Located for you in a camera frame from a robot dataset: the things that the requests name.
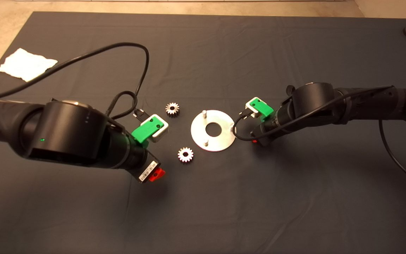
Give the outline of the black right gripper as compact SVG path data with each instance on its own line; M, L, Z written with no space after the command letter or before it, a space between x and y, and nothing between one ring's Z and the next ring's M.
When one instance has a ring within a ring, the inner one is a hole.
M259 137L266 132L272 131L275 128L278 127L278 124L276 120L266 120L256 126L253 131L252 131L252 137L254 140L252 140L253 143L257 143L260 146L268 146L270 143L272 143L274 140L276 140L278 137L276 134L271 134L268 135L267 137Z

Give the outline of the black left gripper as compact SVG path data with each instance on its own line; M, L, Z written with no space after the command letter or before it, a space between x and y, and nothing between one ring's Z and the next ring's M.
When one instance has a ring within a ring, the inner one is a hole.
M148 183L159 180L166 172L161 167L161 161L150 151L145 151L145 159L140 165L130 169L129 173L140 183Z

